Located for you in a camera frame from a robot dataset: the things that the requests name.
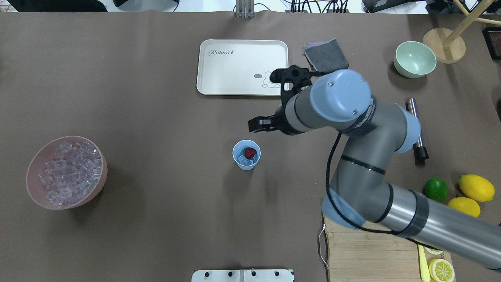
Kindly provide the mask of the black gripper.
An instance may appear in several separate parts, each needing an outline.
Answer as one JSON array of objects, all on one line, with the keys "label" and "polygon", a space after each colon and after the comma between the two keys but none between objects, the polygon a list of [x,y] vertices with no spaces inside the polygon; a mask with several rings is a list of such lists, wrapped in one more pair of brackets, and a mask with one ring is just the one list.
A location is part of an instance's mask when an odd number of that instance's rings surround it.
[{"label": "black gripper", "polygon": [[250,119],[248,129],[250,133],[280,131],[289,136],[294,135],[294,129],[286,119],[282,104],[272,116],[257,116]]}]

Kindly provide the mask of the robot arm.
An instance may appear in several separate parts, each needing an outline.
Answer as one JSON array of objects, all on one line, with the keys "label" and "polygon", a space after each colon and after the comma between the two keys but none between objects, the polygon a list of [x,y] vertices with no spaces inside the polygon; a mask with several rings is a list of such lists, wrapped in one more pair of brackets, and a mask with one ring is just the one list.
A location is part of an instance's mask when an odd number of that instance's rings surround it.
[{"label": "robot arm", "polygon": [[348,137],[333,176],[333,152],[328,157],[325,215],[364,231],[366,221],[379,223],[386,230],[374,233],[452,252],[500,272],[499,226],[384,181],[393,155],[418,141],[415,116],[374,97],[368,82],[351,69],[327,73],[292,65],[272,71],[269,79],[281,86],[281,106],[271,116],[249,120],[250,132],[293,136],[332,127]]}]

